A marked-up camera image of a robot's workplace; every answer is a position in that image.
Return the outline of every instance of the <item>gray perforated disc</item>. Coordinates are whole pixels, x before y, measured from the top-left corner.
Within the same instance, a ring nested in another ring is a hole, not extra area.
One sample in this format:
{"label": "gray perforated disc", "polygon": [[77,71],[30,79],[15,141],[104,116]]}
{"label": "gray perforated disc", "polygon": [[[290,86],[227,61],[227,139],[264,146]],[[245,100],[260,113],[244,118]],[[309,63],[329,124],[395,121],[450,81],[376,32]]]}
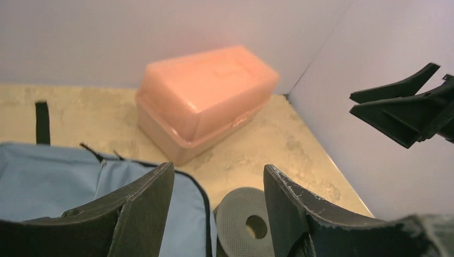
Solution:
{"label": "gray perforated disc", "polygon": [[263,191],[242,187],[215,209],[218,239],[228,257],[274,257]]}

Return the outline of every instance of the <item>black strap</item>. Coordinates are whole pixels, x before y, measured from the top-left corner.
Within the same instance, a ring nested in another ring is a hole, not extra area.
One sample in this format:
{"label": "black strap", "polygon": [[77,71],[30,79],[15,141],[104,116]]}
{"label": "black strap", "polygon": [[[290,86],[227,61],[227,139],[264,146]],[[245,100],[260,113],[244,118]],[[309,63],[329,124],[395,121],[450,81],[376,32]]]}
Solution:
{"label": "black strap", "polygon": [[46,101],[35,103],[36,108],[36,143],[50,145],[49,108]]}

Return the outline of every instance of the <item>black plastic bracket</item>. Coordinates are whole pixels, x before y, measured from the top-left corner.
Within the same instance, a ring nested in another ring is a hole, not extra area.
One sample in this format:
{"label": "black plastic bracket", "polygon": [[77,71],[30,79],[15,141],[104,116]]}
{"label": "black plastic bracket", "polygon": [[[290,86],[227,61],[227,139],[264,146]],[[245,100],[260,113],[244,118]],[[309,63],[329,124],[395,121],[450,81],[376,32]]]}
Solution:
{"label": "black plastic bracket", "polygon": [[454,142],[454,77],[415,95],[440,66],[429,63],[414,75],[386,86],[354,92],[350,113],[405,148],[439,134]]}

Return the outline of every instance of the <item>plastic container lid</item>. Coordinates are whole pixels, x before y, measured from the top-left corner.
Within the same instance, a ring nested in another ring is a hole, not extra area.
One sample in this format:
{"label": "plastic container lid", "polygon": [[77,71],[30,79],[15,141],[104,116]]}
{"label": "plastic container lid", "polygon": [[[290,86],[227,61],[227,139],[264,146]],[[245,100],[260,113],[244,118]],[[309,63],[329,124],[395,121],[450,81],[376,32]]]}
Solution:
{"label": "plastic container lid", "polygon": [[147,66],[137,97],[186,142],[235,126],[273,94],[277,73],[244,47]]}

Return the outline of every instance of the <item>black bag trim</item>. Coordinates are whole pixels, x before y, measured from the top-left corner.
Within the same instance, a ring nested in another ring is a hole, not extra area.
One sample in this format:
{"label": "black bag trim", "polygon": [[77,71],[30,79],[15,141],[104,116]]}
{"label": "black bag trim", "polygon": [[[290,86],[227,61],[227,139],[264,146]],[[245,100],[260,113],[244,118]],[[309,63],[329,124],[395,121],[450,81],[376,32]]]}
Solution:
{"label": "black bag trim", "polygon": [[[49,108],[47,106],[46,101],[36,102],[36,143],[42,143],[50,145],[50,121],[49,121]],[[91,148],[89,148],[86,144],[80,143],[81,147],[84,147],[86,150],[90,151],[92,154],[96,156],[98,161],[102,162],[103,160],[106,161],[118,161],[117,158],[105,158],[101,156],[99,153],[95,152]],[[118,158],[123,161],[126,160],[122,156],[120,156],[117,152],[114,152]],[[152,163],[146,163],[136,160],[131,160],[133,162],[139,163],[140,165],[146,168],[156,168],[158,165]],[[184,173],[179,170],[175,170],[175,173],[181,174],[189,178],[194,185],[199,190],[200,194],[203,198],[203,204],[205,205],[205,233],[206,233],[206,244],[205,244],[205,251],[206,257],[213,257],[213,248],[211,246],[211,217],[210,217],[210,201],[208,199],[208,195],[203,190],[202,186],[189,174]]]}

